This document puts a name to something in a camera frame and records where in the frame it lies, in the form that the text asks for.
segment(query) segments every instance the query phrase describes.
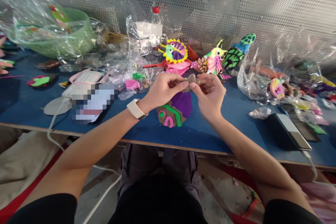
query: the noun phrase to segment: hand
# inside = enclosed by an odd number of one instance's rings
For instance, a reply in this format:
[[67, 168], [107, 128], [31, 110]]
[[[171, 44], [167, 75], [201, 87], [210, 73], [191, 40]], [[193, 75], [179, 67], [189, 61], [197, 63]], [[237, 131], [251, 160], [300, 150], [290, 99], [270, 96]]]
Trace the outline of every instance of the hand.
[[198, 98], [202, 116], [207, 121], [222, 117], [221, 106], [226, 93], [225, 87], [216, 75], [203, 73], [197, 77], [200, 85], [192, 82], [189, 86]]
[[8, 71], [2, 67], [13, 67], [13, 65], [4, 61], [0, 61], [0, 74], [8, 74]]
[[144, 113], [148, 113], [169, 102], [174, 95], [186, 89], [188, 85], [189, 82], [178, 74], [160, 73], [148, 94], [138, 102], [138, 106]]

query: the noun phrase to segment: wooden table edge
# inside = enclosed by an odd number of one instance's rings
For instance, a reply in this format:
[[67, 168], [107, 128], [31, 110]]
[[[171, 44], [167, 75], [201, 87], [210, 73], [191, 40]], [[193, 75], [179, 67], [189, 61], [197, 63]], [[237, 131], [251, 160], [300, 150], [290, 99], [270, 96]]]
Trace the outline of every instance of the wooden table edge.
[[[17, 125], [17, 124], [9, 124], [5, 122], [0, 122], [0, 126], [5, 126], [5, 127], [10, 127], [10, 128], [19, 128], [19, 129], [24, 129], [24, 130], [31, 130], [31, 131], [40, 131], [40, 132], [47, 132], [47, 128], [40, 128], [40, 127], [34, 127], [34, 126], [27, 126], [27, 125]], [[83, 133], [77, 133], [77, 132], [71, 132], [71, 131], [61, 131], [61, 130], [52, 130], [52, 133], [57, 133], [57, 134], [62, 134], [62, 135], [72, 135], [72, 136], [77, 136], [81, 137], [84, 134]], [[166, 144], [156, 144], [152, 142], [144, 142], [144, 141], [137, 141], [137, 140], [130, 140], [130, 139], [124, 139], [122, 138], [120, 142], [123, 143], [131, 143], [131, 144], [141, 144], [141, 145], [149, 145], [149, 146], [155, 146], [155, 147], [162, 147], [162, 148], [172, 148], [172, 149], [182, 149], [185, 151], [194, 151], [200, 154], [205, 154], [201, 155], [203, 157], [210, 157], [207, 156], [207, 154], [210, 154], [212, 157], [215, 155], [217, 158], [229, 158], [232, 159], [233, 161], [236, 160], [235, 156], [232, 153], [227, 153], [227, 152], [217, 152], [217, 151], [212, 151], [212, 150], [202, 150], [202, 149], [195, 149], [195, 148], [188, 148], [188, 147], [181, 147], [181, 146], [175, 146], [175, 145], [166, 145]], [[280, 163], [287, 163], [287, 164], [297, 164], [297, 165], [306, 165], [310, 166], [309, 163], [300, 163], [300, 162], [293, 162], [293, 161], [287, 161], [287, 160], [277, 160]], [[322, 165], [315, 165], [317, 168], [322, 168], [322, 169], [327, 169], [329, 171], [336, 171], [336, 167], [332, 166], [322, 166]]]

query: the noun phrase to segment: table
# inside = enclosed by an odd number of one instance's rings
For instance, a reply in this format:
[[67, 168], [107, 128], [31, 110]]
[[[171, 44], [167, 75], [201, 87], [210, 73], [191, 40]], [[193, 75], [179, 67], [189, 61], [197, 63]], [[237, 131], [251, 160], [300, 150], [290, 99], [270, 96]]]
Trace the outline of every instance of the table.
[[[28, 130], [47, 131], [52, 116], [45, 115], [43, 108], [51, 100], [60, 97], [64, 89], [58, 83], [67, 81], [74, 73], [59, 72], [59, 69], [42, 70], [34, 65], [48, 58], [30, 50], [20, 51], [7, 57], [16, 62], [9, 70], [9, 75], [25, 75], [22, 78], [0, 79], [0, 125], [17, 127]], [[50, 86], [33, 89], [26, 81], [43, 73], [59, 73], [58, 79]], [[281, 150], [275, 143], [264, 121], [253, 119], [248, 113], [260, 107], [256, 101], [250, 100], [237, 87], [236, 79], [227, 81], [227, 89], [221, 108], [224, 117], [251, 138], [263, 149], [268, 151], [280, 162], [308, 164], [307, 159], [299, 151]], [[103, 119], [103, 122], [126, 108], [131, 99], [144, 97], [136, 94], [132, 98], [116, 100]], [[168, 128], [160, 126], [156, 112], [152, 111], [148, 117], [141, 120], [129, 132], [123, 142], [154, 145], [160, 147], [179, 148], [217, 155], [233, 156], [228, 146], [218, 137], [210, 125], [203, 119], [198, 108], [196, 96], [192, 93], [192, 113], [182, 127]], [[313, 162], [319, 167], [336, 167], [336, 117], [335, 112], [323, 108], [325, 118], [331, 126], [323, 128], [328, 135], [321, 135], [319, 143], [310, 142], [313, 151], [310, 152]], [[276, 107], [269, 106], [272, 112], [280, 112]], [[77, 125], [71, 119], [72, 111], [56, 118], [54, 132], [81, 136], [95, 127], [95, 125]]]

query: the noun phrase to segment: black sleeve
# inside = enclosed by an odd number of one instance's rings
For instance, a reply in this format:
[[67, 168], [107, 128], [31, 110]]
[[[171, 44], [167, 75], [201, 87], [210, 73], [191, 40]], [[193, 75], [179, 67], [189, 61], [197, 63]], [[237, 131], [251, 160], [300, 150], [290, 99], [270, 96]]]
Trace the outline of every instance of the black sleeve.
[[322, 224], [303, 207], [282, 199], [271, 200], [265, 209], [264, 224]]
[[74, 224], [76, 208], [75, 196], [53, 194], [24, 206], [7, 224]]

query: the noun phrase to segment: white watch strap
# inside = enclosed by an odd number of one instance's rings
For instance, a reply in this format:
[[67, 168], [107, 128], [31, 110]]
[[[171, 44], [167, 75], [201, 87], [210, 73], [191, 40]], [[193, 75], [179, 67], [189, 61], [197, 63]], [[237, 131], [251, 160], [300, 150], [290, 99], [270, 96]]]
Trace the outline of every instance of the white watch strap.
[[144, 112], [139, 109], [137, 102], [140, 101], [139, 99], [134, 99], [129, 104], [127, 104], [128, 110], [134, 115], [134, 117], [138, 120], [144, 119], [148, 114], [145, 114]]

